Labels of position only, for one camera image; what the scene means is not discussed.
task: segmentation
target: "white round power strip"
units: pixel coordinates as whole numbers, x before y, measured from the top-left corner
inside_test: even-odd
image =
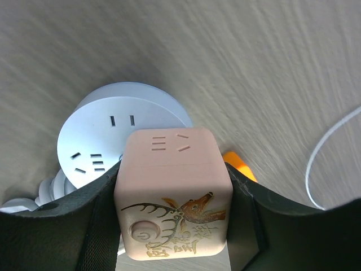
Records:
[[[133,131],[192,126],[183,106],[164,91],[135,82],[110,84],[85,97],[66,120],[58,138],[59,163],[80,188],[119,161]]]

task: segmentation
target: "power button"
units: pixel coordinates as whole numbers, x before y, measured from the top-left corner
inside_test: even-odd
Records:
[[[155,240],[159,234],[159,227],[150,221],[139,221],[131,227],[131,236],[134,240],[148,243]]]

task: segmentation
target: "deer illustration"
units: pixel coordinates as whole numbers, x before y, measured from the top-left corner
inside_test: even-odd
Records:
[[[226,219],[225,209],[221,211],[216,211],[216,210],[205,211],[208,203],[212,199],[213,199],[213,193],[208,192],[199,199],[196,200],[190,199],[182,206],[179,206],[174,199],[162,198],[162,200],[167,202],[167,204],[170,207],[159,204],[153,204],[153,203],[139,203],[125,207],[122,209],[122,211],[135,206],[143,206],[143,209],[141,209],[140,211],[144,211],[147,207],[151,206],[153,207],[153,209],[150,210],[148,213],[153,213],[160,208],[165,210],[165,213],[163,215],[157,217],[164,217],[167,214],[174,214],[173,218],[162,221],[162,222],[166,222],[166,221],[174,222],[173,228],[163,230],[163,231],[171,231],[171,234],[163,236],[163,237],[167,237],[167,240],[164,243],[153,247],[155,248],[168,243],[176,235],[178,225],[180,225],[180,232],[183,233],[186,229],[186,221],[194,224],[205,224],[217,220],[225,220]]]

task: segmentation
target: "white cable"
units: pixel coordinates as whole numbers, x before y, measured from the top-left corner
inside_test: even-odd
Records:
[[[356,110],[354,110],[353,112],[349,113],[347,116],[345,116],[343,119],[341,119],[339,122],[337,122],[333,127],[331,127],[331,129],[329,131],[326,132],[326,134],[321,138],[321,140],[318,142],[318,144],[316,145],[315,149],[313,150],[311,156],[310,156],[310,160],[307,164],[307,168],[306,168],[306,174],[305,174],[305,185],[306,185],[306,191],[307,191],[307,195],[309,196],[310,200],[312,201],[312,203],[319,209],[321,210],[325,210],[324,207],[318,205],[315,200],[313,199],[313,197],[311,196],[310,193],[310,185],[309,185],[309,176],[310,176],[310,171],[311,171],[311,166],[312,163],[316,157],[316,154],[318,153],[318,151],[320,150],[320,148],[322,147],[323,143],[325,143],[325,141],[330,137],[331,134],[333,134],[334,131],[336,131],[339,127],[341,127],[343,124],[345,124],[346,122],[348,122],[350,119],[352,119],[354,116],[356,116],[357,114],[361,113],[361,106],[358,107]]]

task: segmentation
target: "power socket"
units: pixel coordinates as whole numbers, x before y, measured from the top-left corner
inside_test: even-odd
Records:
[[[207,129],[134,132],[114,194],[126,253],[135,260],[155,260],[221,252],[232,190]]]
[[[119,161],[132,132],[192,126],[183,106],[164,91],[136,82],[110,84],[85,97],[64,123],[59,163],[80,188]]]

